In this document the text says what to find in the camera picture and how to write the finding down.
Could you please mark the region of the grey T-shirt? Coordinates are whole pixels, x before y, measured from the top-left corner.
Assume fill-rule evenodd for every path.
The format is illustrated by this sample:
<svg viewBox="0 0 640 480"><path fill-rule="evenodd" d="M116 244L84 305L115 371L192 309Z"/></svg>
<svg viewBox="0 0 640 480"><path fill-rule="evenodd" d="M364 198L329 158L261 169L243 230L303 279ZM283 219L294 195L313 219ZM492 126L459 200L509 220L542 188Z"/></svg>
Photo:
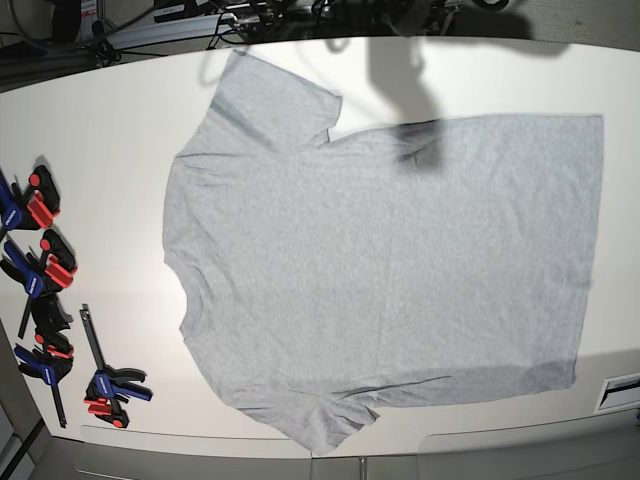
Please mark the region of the grey T-shirt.
<svg viewBox="0 0 640 480"><path fill-rule="evenodd" d="M603 118L489 115L334 140L341 106L234 52L173 161L165 261L214 393L325 455L380 407L571 387Z"/></svg>

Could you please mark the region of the loose blue red bar clamp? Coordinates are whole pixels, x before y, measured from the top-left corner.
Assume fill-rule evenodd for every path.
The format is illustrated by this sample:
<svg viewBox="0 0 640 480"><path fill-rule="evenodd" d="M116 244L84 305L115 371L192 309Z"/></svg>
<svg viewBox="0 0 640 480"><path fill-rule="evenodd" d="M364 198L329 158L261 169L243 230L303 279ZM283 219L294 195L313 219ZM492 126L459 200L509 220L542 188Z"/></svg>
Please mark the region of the loose blue red bar clamp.
<svg viewBox="0 0 640 480"><path fill-rule="evenodd" d="M96 364L84 397L89 414L117 429L127 429L129 417L123 404L131 398L150 402L152 391L144 386L146 373L138 369L114 369L105 361L90 309L83 304L79 310L82 324Z"/></svg>

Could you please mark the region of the top blue red bar clamp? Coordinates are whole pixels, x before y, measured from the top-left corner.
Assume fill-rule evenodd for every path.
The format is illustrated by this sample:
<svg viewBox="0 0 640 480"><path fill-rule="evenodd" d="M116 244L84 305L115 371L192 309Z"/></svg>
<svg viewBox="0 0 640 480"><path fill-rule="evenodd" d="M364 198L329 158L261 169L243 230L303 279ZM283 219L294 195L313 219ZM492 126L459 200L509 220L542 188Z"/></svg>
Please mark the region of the top blue red bar clamp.
<svg viewBox="0 0 640 480"><path fill-rule="evenodd" d="M37 231L53 225L59 214L60 194L45 165L30 174L24 190L1 174L1 239L11 231Z"/></svg>

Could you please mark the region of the white label sticker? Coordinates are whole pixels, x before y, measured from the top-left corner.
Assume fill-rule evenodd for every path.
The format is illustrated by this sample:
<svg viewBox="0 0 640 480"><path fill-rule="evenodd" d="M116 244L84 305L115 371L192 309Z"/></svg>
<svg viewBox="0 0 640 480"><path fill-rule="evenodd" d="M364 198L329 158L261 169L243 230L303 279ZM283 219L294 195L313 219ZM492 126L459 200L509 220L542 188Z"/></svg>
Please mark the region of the white label sticker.
<svg viewBox="0 0 640 480"><path fill-rule="evenodd" d="M639 374L607 379L598 397L595 412L609 412L639 404Z"/></svg>

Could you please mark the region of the aluminium frame rail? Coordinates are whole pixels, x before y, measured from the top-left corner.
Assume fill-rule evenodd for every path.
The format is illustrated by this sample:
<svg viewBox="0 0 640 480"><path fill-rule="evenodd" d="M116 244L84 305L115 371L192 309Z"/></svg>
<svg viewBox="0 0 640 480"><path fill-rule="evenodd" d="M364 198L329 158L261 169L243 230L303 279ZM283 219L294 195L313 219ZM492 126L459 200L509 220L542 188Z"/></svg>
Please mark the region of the aluminium frame rail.
<svg viewBox="0 0 640 480"><path fill-rule="evenodd" d="M109 43L116 50L212 37L238 26L233 13L223 13L176 20L141 27L129 27L111 35Z"/></svg>

